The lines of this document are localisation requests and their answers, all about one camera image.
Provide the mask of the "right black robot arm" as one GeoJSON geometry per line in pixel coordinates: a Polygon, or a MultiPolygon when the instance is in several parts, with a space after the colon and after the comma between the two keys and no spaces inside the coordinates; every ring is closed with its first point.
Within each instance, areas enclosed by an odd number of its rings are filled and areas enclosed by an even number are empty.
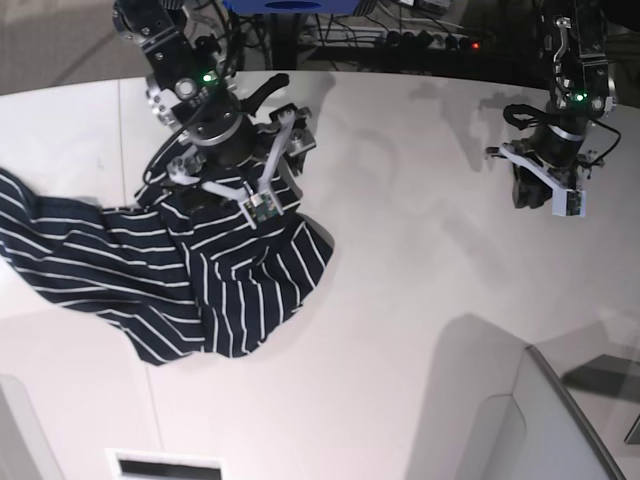
{"type": "Polygon", "coordinates": [[[146,95],[172,134],[146,167],[145,185],[201,190],[235,202],[249,216],[283,210],[273,182],[282,158],[313,149],[306,108],[286,106],[268,124],[254,118],[263,102],[286,87],[278,73],[252,95],[238,98],[231,67],[242,30],[230,16],[196,14],[184,1],[117,1],[113,23],[151,67],[146,95]]]}

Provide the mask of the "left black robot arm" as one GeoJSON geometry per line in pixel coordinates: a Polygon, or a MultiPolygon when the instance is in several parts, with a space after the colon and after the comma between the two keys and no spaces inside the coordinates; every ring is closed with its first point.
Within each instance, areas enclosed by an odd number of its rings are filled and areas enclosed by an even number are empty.
{"type": "Polygon", "coordinates": [[[506,106],[504,120],[532,133],[488,148],[485,155],[510,163],[515,208],[549,203],[556,216],[582,217],[583,183],[608,155],[582,147],[590,127],[604,128],[602,119],[616,104],[605,51],[606,8],[602,1],[542,1],[537,15],[538,62],[545,70],[549,100],[542,109],[506,106]]]}

